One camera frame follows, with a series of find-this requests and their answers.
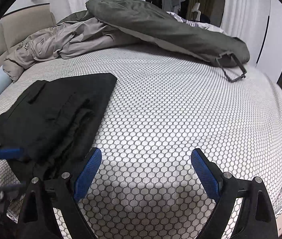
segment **metal screw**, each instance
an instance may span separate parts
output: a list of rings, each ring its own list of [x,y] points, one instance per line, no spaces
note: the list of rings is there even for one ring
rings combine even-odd
[[[37,183],[39,181],[39,178],[38,177],[34,177],[32,178],[31,182],[32,183]]]
[[[232,174],[229,173],[229,172],[225,172],[225,173],[223,173],[223,175],[226,179],[230,179],[232,177]]]
[[[68,173],[68,172],[64,172],[64,173],[61,175],[61,177],[62,177],[63,179],[69,178],[69,176],[70,176],[70,173]]]
[[[262,179],[261,179],[260,177],[255,177],[255,181],[256,181],[257,183],[262,183]]]
[[[5,193],[3,191],[0,191],[0,199],[3,199]]]

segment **sleeping bag strap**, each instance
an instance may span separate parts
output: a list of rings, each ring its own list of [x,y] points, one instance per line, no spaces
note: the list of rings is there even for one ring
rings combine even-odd
[[[235,62],[235,64],[241,69],[242,74],[241,74],[239,77],[237,77],[237,78],[235,78],[235,79],[231,79],[231,77],[229,77],[228,74],[226,73],[224,67],[223,67],[222,64],[220,63],[220,60],[221,60],[223,57],[226,57],[226,56],[228,56],[231,60],[233,59],[234,62]],[[220,68],[222,69],[222,71],[224,72],[224,75],[226,76],[226,78],[228,79],[229,82],[232,82],[232,83],[233,83],[233,82],[236,82],[237,80],[240,80],[240,79],[246,77],[245,74],[247,73],[247,71],[246,71],[245,67],[243,66],[243,64],[241,63],[241,61],[236,57],[236,55],[235,55],[233,52],[231,52],[231,51],[226,51],[226,52],[224,52],[224,53],[221,53],[221,54],[219,55],[219,57],[216,59],[216,66],[217,66],[217,67],[220,67]]]

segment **headboard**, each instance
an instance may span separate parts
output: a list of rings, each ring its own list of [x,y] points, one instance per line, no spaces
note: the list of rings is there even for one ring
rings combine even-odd
[[[0,66],[21,41],[36,31],[55,24],[49,4],[22,8],[3,16],[0,20]]]

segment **bed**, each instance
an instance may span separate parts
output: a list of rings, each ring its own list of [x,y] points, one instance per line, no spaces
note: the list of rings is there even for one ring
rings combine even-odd
[[[191,166],[196,147],[236,178],[260,176],[275,213],[282,211],[282,91],[246,68],[244,80],[229,83],[220,68],[156,46],[104,49],[35,64],[0,95],[0,114],[36,80],[114,74],[94,142],[102,164],[78,205],[99,238],[195,238],[215,206]],[[0,186],[17,182],[0,160]],[[10,206],[9,216],[17,220],[20,207]],[[60,211],[55,215],[71,238]]]

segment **folded black garment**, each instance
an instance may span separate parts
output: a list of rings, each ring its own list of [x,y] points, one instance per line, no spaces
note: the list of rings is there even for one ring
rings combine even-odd
[[[100,73],[36,81],[0,115],[1,147],[24,150],[8,160],[19,181],[81,173],[116,80]]]

